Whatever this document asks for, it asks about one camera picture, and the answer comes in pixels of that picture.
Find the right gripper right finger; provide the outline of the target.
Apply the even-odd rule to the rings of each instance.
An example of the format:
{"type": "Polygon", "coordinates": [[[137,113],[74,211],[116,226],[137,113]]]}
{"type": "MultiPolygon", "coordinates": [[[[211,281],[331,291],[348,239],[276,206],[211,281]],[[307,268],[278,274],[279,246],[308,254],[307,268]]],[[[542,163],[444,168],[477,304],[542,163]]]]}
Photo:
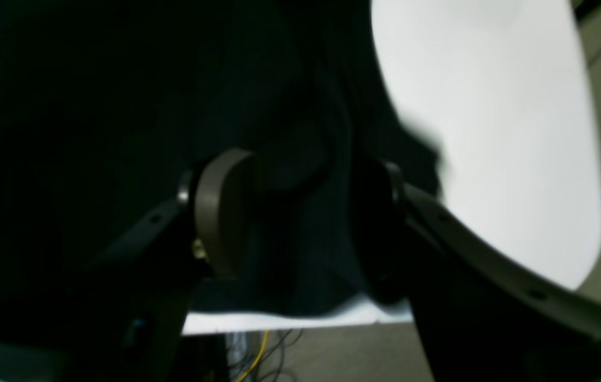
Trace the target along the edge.
{"type": "Polygon", "coordinates": [[[601,381],[601,303],[507,258],[398,166],[359,159],[361,266],[412,310],[436,381],[601,381]]]}

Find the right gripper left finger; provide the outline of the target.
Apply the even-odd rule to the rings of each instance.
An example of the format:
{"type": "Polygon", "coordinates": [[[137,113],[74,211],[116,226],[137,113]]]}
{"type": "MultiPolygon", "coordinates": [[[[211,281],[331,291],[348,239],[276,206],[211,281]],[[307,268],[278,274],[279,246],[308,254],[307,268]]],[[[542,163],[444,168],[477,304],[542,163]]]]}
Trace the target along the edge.
{"type": "Polygon", "coordinates": [[[0,302],[0,381],[162,381],[208,269],[241,268],[258,159],[230,149],[82,270],[0,302]]]}

